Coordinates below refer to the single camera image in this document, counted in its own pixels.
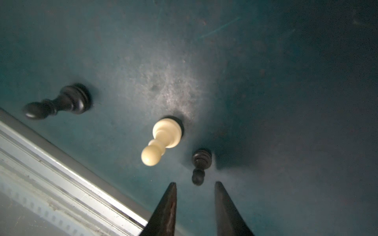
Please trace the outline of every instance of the scratch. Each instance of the scratch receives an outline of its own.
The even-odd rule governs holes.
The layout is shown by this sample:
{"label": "scratch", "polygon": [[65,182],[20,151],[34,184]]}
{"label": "scratch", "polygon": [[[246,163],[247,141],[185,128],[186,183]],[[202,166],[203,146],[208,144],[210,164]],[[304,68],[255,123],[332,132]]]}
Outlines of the scratch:
{"label": "scratch", "polygon": [[39,228],[47,228],[47,227],[43,227],[43,226],[39,226],[39,225],[31,225],[31,224],[29,224],[29,226],[32,226],[32,227],[39,227]]}
{"label": "scratch", "polygon": [[14,227],[16,227],[17,224],[19,223],[20,218],[21,218],[21,216],[17,219],[17,222],[16,222],[16,224],[14,225]]}
{"label": "scratch", "polygon": [[236,17],[236,18],[233,19],[232,21],[228,22],[227,24],[222,25],[221,27],[219,27],[219,28],[217,28],[217,29],[211,31],[210,33],[207,33],[207,34],[204,34],[204,35],[198,37],[197,40],[199,40],[199,39],[203,39],[203,38],[206,38],[207,36],[210,36],[210,35],[212,35],[212,34],[218,32],[218,31],[220,31],[220,30],[223,29],[223,28],[226,28],[227,26],[231,25],[232,23],[234,23],[234,22],[236,22],[236,21],[238,21],[238,20],[240,20],[240,19],[241,19],[240,17]]}
{"label": "scratch", "polygon": [[161,6],[160,6],[159,14],[158,14],[158,19],[156,20],[156,32],[159,31],[159,21],[160,21],[160,18],[161,18],[161,13],[163,11],[163,7],[164,7],[164,0],[161,1]]}
{"label": "scratch", "polygon": [[278,36],[279,40],[287,39],[295,32],[295,29],[292,29],[290,31],[286,31]]}

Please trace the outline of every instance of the teal table surface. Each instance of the teal table surface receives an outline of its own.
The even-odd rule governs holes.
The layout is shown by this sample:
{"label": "teal table surface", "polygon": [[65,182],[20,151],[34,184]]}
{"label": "teal table surface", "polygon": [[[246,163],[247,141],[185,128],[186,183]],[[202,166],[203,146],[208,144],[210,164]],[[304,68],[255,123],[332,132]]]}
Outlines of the teal table surface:
{"label": "teal table surface", "polygon": [[[0,107],[177,229],[216,235],[223,182],[257,235],[378,234],[378,20],[359,1],[0,2]],[[26,120],[23,105],[86,85],[93,107]],[[180,144],[145,166],[152,127]],[[191,182],[192,153],[215,160]]]}

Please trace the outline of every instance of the chess piece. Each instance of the chess piece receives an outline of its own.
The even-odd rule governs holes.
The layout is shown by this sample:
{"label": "chess piece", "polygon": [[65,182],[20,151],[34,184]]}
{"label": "chess piece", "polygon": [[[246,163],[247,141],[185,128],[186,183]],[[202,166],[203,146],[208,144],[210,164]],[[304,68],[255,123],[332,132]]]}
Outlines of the chess piece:
{"label": "chess piece", "polygon": [[180,125],[171,118],[159,120],[152,129],[153,140],[142,151],[141,157],[145,165],[156,165],[166,148],[173,148],[181,140]]}
{"label": "chess piece", "polygon": [[42,120],[54,116],[58,111],[68,111],[81,114],[91,107],[88,90],[82,84],[65,86],[54,100],[44,99],[41,102],[32,102],[24,106],[23,112],[28,119]]}
{"label": "chess piece", "polygon": [[207,149],[198,149],[192,156],[193,170],[192,182],[200,186],[205,178],[205,171],[211,166],[211,152]]}

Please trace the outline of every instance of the black pawn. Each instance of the black pawn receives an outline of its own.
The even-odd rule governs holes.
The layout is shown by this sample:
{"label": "black pawn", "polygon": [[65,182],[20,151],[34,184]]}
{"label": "black pawn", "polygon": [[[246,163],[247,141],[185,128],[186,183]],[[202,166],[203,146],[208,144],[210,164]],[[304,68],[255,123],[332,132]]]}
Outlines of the black pawn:
{"label": "black pawn", "polygon": [[58,111],[68,111],[81,114],[91,107],[90,94],[82,84],[65,86],[54,100],[44,99],[41,102],[32,102],[24,106],[22,111],[31,120],[42,120],[54,116]]}
{"label": "black pawn", "polygon": [[192,163],[195,166],[193,170],[192,182],[200,186],[205,178],[205,171],[211,166],[211,151],[207,149],[198,149],[192,156]]}

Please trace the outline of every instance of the white pawn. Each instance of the white pawn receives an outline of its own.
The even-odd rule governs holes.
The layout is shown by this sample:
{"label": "white pawn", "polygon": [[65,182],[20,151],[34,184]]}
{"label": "white pawn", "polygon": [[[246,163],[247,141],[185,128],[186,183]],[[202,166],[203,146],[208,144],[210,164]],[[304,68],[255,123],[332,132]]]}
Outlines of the white pawn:
{"label": "white pawn", "polygon": [[142,151],[142,161],[145,165],[156,165],[166,148],[173,148],[181,140],[181,127],[173,119],[159,120],[152,129],[153,140]]}

